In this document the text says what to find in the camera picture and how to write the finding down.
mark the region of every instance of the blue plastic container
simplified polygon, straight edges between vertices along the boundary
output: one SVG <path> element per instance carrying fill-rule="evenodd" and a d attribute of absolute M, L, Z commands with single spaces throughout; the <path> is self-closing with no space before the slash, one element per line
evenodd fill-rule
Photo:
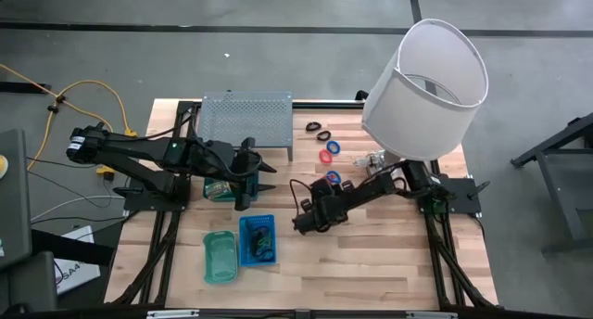
<path fill-rule="evenodd" d="M 268 261 L 260 261 L 253 256 L 251 237 L 260 227 L 267 227 L 270 233 L 270 249 L 272 257 Z M 239 262 L 243 267 L 271 265 L 277 262 L 276 225 L 274 215 L 243 216 L 239 219 Z"/>

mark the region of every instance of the white lamp shade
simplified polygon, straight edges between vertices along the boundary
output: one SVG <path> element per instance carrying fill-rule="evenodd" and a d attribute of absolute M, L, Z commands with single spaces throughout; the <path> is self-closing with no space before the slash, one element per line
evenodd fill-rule
<path fill-rule="evenodd" d="M 448 96 L 427 92 L 418 79 Z M 362 128 L 401 158 L 435 160 L 461 142 L 487 92 L 486 67 L 470 40 L 445 21 L 424 19 L 406 33 L 371 90 Z"/>

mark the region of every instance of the wooden table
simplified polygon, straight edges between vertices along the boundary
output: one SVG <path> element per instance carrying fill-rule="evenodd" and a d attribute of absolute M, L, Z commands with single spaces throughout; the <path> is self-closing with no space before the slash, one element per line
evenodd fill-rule
<path fill-rule="evenodd" d="M 155 100 L 147 134 L 173 125 L 178 101 Z M 295 109 L 294 162 L 288 162 L 285 149 L 259 150 L 264 160 L 278 170 L 276 174 L 261 173 L 261 182 L 277 187 L 261 193 L 247 211 L 234 211 L 233 203 L 204 199 L 203 179 L 193 177 L 190 206 L 182 215 L 177 236 L 167 305 L 235 309 L 436 309 L 426 227 L 412 201 L 396 196 L 377 199 L 350 211 L 347 223 L 334 226 L 325 234 L 302 236 L 293 230 L 291 219 L 296 208 L 289 179 L 309 184 L 329 170 L 340 172 L 343 180 L 352 180 L 355 185 L 366 177 L 365 170 L 352 162 L 380 148 L 360 129 L 360 114 L 361 110 L 355 109 Z M 332 131 L 332 138 L 342 147 L 331 166 L 319 161 L 323 144 L 315 140 L 314 134 L 305 132 L 309 121 L 318 121 L 323 129 Z M 461 146 L 439 162 L 441 172 L 452 177 L 467 174 Z M 306 189 L 296 186 L 296 191 L 298 200 L 308 197 Z M 242 267 L 237 279 L 229 285 L 206 284 L 203 236 L 219 230 L 237 232 L 239 217 L 268 213 L 273 213 L 276 220 L 278 264 Z M 143 266 L 155 215 L 140 212 L 124 225 L 106 301 L 117 298 Z M 496 303 L 477 222 L 467 216 L 452 215 L 451 227 L 461 267 L 485 297 Z M 449 299 L 454 300 L 448 269 L 444 274 Z M 156 273 L 153 297 L 158 289 L 158 277 Z"/>

